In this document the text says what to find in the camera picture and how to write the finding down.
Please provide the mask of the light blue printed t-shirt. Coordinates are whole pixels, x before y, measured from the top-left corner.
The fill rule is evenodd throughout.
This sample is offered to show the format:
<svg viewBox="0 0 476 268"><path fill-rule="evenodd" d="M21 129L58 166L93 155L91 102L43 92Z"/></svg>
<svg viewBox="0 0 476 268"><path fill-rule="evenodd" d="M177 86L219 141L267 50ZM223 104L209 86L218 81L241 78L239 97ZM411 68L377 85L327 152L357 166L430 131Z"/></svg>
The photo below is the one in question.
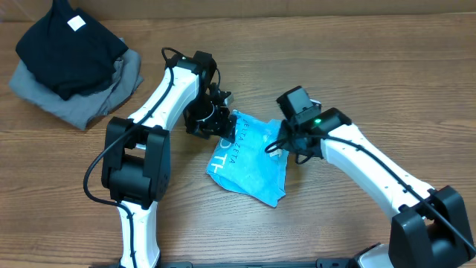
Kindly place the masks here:
<svg viewBox="0 0 476 268"><path fill-rule="evenodd" d="M281 122L262 122L234 110L237 117L235 142L221 138L205 171L222 188L252 196L275 208L286 195L286 166L289 153L265 148L277 140Z"/></svg>

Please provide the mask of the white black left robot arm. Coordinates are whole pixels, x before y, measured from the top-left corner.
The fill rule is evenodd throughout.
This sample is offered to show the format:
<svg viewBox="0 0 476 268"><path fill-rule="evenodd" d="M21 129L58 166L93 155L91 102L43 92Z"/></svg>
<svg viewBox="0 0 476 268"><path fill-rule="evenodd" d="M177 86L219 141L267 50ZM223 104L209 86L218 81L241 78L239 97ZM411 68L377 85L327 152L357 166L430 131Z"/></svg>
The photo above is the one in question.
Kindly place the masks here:
<svg viewBox="0 0 476 268"><path fill-rule="evenodd" d="M119 267L159 267L158 204L171 177L170 133L183 118L186 131L200 138L235 140L233 95L212 81L218 72L211 54L176 54L166 60L164 78L148 101L127 119L106 128L101 182L118 207L123 254Z"/></svg>

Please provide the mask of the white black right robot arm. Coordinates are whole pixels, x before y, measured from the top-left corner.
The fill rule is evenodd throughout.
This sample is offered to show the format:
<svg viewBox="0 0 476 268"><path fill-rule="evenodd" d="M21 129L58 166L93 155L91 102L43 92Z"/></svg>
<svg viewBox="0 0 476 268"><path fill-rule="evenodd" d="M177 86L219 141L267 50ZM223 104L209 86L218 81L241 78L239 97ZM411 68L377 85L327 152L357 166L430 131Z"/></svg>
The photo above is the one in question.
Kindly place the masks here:
<svg viewBox="0 0 476 268"><path fill-rule="evenodd" d="M410 175L373 146L336 108L285 108L277 147L319 157L342 170L390 220L390 241L350 259L349 267L460 267L475 257L461 195Z"/></svg>

